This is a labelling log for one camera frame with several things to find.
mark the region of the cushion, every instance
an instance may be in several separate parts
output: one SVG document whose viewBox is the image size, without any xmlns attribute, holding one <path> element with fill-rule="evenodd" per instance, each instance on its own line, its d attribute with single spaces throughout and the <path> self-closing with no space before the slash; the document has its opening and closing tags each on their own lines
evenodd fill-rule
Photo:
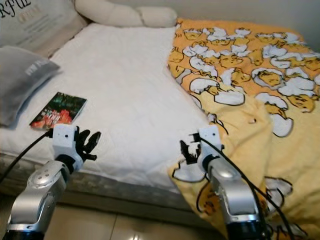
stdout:
<svg viewBox="0 0 320 240">
<path fill-rule="evenodd" d="M 27 50 L 0 48 L 0 126 L 10 126 L 27 98 L 59 68 Z"/>
<path fill-rule="evenodd" d="M 43 57 L 87 25 L 71 0 L 0 0 L 0 19 L 0 47 L 16 46 Z"/>
<path fill-rule="evenodd" d="M 176 24 L 177 13 L 169 7 L 136 9 L 106 0 L 76 0 L 76 10 L 92 21 L 116 27 L 169 28 Z"/>
</svg>

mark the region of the bed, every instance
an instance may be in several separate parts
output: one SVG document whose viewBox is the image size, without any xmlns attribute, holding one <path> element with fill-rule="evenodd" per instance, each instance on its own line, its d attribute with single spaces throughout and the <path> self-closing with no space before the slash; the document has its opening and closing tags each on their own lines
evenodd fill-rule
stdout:
<svg viewBox="0 0 320 240">
<path fill-rule="evenodd" d="M 320 129 L 312 126 L 320 114 L 320 54 L 298 33 L 190 19 L 169 28 L 92 23 L 51 60 L 60 73 L 33 94 L 15 125 L 0 128 L 0 171 L 41 134 L 30 121 L 63 92 L 88 99 L 74 124 L 101 131 L 102 139 L 98 160 L 73 176 L 62 202 L 207 227 L 193 210 L 220 229 L 206 176 L 185 179 L 186 164 L 177 163 L 179 140 L 213 124 L 225 154 L 294 220 L 297 238 L 319 236 Z M 18 194 L 52 157 L 46 139 L 0 190 Z M 282 223 L 272 224 L 274 238 L 288 236 Z"/>
<path fill-rule="evenodd" d="M 83 97 L 87 103 L 74 124 L 102 132 L 94 150 L 98 159 L 72 176 L 62 201 L 202 225 L 167 174 L 180 156 L 179 141 L 208 125 L 166 67 L 174 33 L 174 27 L 84 28 L 51 57 L 60 73 L 33 94 L 16 125 L 0 128 L 0 171 L 42 134 L 29 123 L 56 92 Z M 44 139 L 1 191 L 18 194 L 29 175 L 52 158 L 51 140 Z"/>
</svg>

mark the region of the white wall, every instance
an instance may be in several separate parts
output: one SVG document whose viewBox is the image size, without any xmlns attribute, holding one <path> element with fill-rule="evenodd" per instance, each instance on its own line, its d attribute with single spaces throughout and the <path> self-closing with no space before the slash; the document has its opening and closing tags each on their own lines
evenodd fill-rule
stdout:
<svg viewBox="0 0 320 240">
<path fill-rule="evenodd" d="M 292 28 L 320 52 L 320 0 L 111 0 L 138 6 L 168 6 L 190 19 L 247 21 Z"/>
</svg>

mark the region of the cartoon print blanket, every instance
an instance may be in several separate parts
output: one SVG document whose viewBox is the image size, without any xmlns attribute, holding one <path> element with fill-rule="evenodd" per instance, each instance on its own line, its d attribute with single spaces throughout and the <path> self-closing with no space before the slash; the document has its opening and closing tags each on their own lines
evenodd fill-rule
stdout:
<svg viewBox="0 0 320 240">
<path fill-rule="evenodd" d="M 281 207 L 296 239 L 320 239 L 320 54 L 281 27 L 179 19 L 168 68 L 218 126 L 224 153 Z M 224 232 L 199 167 L 181 160 L 169 175 Z M 289 239 L 275 208 L 261 202 L 273 239 Z"/>
</svg>

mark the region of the book cover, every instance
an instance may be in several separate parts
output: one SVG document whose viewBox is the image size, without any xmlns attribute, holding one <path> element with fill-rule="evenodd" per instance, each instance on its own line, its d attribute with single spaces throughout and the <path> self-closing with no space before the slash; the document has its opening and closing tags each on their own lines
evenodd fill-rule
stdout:
<svg viewBox="0 0 320 240">
<path fill-rule="evenodd" d="M 57 92 L 33 119 L 30 126 L 34 129 L 48 130 L 56 124 L 71 124 L 81 112 L 86 101 L 81 97 Z"/>
</svg>

